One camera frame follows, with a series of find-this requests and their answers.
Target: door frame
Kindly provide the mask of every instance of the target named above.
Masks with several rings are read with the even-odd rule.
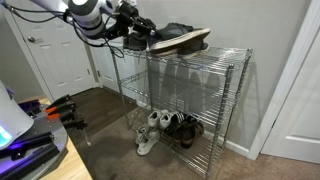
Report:
[[[47,86],[47,83],[44,79],[44,77],[42,76],[41,74],[41,71],[35,61],[35,59],[33,58],[32,54],[31,54],[31,51],[28,47],[28,45],[26,44],[25,42],[25,39],[22,35],[22,32],[18,26],[18,23],[16,22],[16,20],[14,19],[13,17],[13,14],[7,10],[4,10],[4,15],[5,15],[5,18],[14,34],[14,36],[16,37],[21,49],[22,49],[22,52],[24,53],[28,63],[30,64],[31,66],[31,69],[32,71],[34,72],[39,84],[40,84],[40,87],[42,88],[42,91],[44,92],[44,94],[47,96],[47,98],[49,99],[50,102],[53,102],[54,101],[54,98],[50,92],[50,89],[48,88]],[[91,67],[91,64],[90,64],[90,70],[92,73],[96,73],[93,71],[92,67]],[[99,79],[99,82],[95,82],[95,79],[93,77],[93,74],[92,74],[92,79],[93,79],[93,82],[92,82],[92,87],[98,87],[100,86],[100,79]]]
[[[319,30],[320,0],[312,0],[247,158],[261,152]]]

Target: wire shelf tier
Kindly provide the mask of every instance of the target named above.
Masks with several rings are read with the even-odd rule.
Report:
[[[197,117],[202,122],[215,126],[226,119],[234,106],[237,95],[229,91],[225,98],[224,118],[218,122],[223,88],[213,87],[183,78],[173,77],[159,72],[152,72],[156,82],[151,82],[149,90],[148,72],[141,72],[121,81],[122,87],[145,97],[150,97],[155,107],[180,111]]]
[[[190,60],[182,60],[181,58],[178,58],[176,54],[165,57],[153,57],[147,51],[133,51],[124,49],[123,52],[125,55],[133,57],[147,57],[152,61],[184,66],[219,75],[225,75],[230,64],[234,65],[234,70],[239,70],[245,61],[252,55],[252,49],[218,47],[211,47],[205,55],[198,55]]]
[[[150,113],[151,112],[146,109],[138,108],[138,110],[131,115],[131,118],[135,119],[132,129],[137,130],[142,124],[146,123]],[[211,163],[215,163],[224,149],[222,143],[212,146],[212,139],[213,136],[201,136],[195,140],[190,149],[183,149],[179,144],[174,143],[171,137],[161,132],[158,143],[160,146],[158,147],[169,150],[174,157],[182,160],[190,169],[196,169],[197,171],[195,172],[205,178],[207,176],[210,158]]]

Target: wall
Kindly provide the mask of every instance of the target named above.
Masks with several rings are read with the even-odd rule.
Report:
[[[0,7],[0,80],[16,101],[44,94]]]
[[[253,48],[249,76],[231,127],[230,140],[250,149],[309,0],[139,0],[140,15],[157,28],[168,22],[209,27],[210,46]]]

